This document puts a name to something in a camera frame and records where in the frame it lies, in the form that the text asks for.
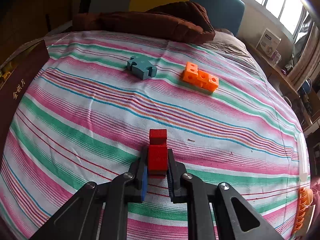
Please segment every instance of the window frame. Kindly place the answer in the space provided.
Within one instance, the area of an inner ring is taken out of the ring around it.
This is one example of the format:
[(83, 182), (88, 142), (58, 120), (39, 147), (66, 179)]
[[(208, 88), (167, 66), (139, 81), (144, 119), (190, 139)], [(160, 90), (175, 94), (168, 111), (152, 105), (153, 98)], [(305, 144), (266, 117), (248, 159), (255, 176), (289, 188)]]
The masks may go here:
[(267, 8), (267, 2), (268, 0), (263, 0), (263, 4), (258, 3), (256, 0), (243, 0), (244, 3), (249, 3), (253, 7), (255, 7), (257, 10), (261, 11), (267, 18), (269, 18), (273, 23), (275, 23), (278, 27), (280, 27), (281, 31), (288, 37), (288, 39), (292, 42), (295, 43), (299, 30), (301, 28), (301, 25), (303, 23), (304, 18), (307, 15), (307, 10), (305, 9), (304, 6), (302, 6), (301, 14), (299, 21), (297, 23), (296, 29), (293, 34), (291, 34), (287, 28), (280, 22), (280, 18), (282, 16), (283, 10), (284, 10), (284, 5), (287, 0), (284, 0), (279, 17), (275, 17)]

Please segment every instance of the orange cube with hole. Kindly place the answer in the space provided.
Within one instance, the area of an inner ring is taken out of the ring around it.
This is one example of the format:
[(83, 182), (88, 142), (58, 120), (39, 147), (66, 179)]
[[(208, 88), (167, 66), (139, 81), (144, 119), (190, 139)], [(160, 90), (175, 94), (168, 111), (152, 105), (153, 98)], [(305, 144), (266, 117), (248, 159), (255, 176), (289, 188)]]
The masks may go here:
[(209, 74), (202, 70), (198, 70), (198, 77), (197, 77), (197, 81), (195, 82), (195, 85), (202, 88), (208, 83), (208, 81), (209, 81)]
[(219, 86), (219, 78), (214, 75), (208, 74), (208, 82), (203, 84), (202, 88), (214, 92)]
[(191, 84), (197, 81), (198, 77), (198, 65), (191, 62), (187, 62), (186, 67), (183, 72), (182, 80)]

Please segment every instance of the white plastic object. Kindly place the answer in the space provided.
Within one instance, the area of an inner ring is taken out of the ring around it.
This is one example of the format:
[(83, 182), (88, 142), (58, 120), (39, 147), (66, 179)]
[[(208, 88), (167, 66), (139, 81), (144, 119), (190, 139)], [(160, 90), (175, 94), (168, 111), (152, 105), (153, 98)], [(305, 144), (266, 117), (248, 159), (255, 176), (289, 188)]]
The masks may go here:
[(299, 178), (302, 182), (308, 179), (308, 150), (306, 140), (303, 133), (299, 133), (297, 137), (298, 154), (299, 154)]

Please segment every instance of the box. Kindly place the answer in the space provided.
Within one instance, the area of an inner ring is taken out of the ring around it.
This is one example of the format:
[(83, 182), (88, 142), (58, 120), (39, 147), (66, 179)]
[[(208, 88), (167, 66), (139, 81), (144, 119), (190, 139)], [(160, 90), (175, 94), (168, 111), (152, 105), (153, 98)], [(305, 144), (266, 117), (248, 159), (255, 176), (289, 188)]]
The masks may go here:
[(268, 57), (271, 57), (280, 41), (281, 39), (267, 28), (259, 40), (257, 49), (262, 50)]

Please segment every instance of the striped bedsheet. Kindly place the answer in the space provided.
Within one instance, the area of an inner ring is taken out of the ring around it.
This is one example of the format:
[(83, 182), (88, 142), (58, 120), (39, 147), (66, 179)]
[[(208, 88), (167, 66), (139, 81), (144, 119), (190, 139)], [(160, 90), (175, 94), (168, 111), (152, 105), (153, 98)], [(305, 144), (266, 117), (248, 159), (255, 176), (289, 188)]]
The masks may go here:
[[(229, 182), (289, 238), (301, 127), (259, 66), (124, 33), (69, 33), (46, 42), (50, 60), (15, 113), (1, 166), (0, 214), (18, 239), (30, 238), (86, 182), (126, 172), (149, 129), (163, 128), (188, 172)], [(140, 80), (127, 71), (134, 55), (147, 56), (157, 76)], [(187, 61), (219, 77), (213, 94), (180, 80)], [(150, 179), (145, 202), (129, 204), (127, 239), (188, 239), (187, 232), (186, 204), (170, 202), (166, 179)]]

